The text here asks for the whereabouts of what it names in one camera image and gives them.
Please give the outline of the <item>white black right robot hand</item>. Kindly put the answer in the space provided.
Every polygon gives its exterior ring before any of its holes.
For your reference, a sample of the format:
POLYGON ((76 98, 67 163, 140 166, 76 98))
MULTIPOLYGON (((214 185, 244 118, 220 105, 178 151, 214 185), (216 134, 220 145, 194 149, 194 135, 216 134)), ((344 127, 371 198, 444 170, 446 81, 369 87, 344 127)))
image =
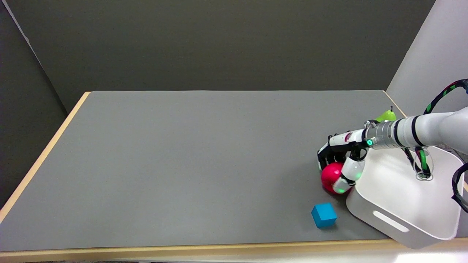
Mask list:
POLYGON ((332 194, 347 193, 361 178, 367 155, 366 129, 328 137, 317 152, 323 188, 332 194))

